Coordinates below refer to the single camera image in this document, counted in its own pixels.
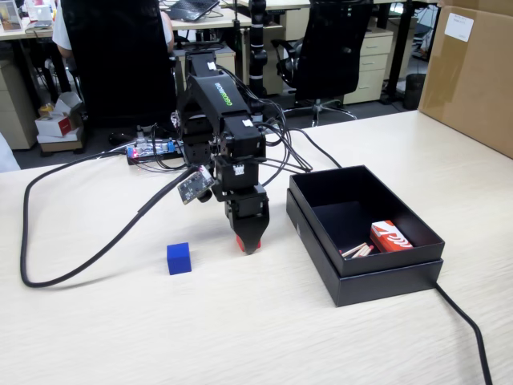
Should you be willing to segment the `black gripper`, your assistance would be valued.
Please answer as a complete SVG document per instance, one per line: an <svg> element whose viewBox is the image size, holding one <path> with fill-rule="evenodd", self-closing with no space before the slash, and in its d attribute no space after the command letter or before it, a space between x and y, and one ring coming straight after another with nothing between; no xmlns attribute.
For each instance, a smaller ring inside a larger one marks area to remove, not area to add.
<svg viewBox="0 0 513 385"><path fill-rule="evenodd" d="M219 184L212 187L219 202L224 202L228 219L233 219L232 228L237 243L246 254L254 253L261 243L261 237L269 225L269 199L261 184L250 188L224 191Z"/></svg>

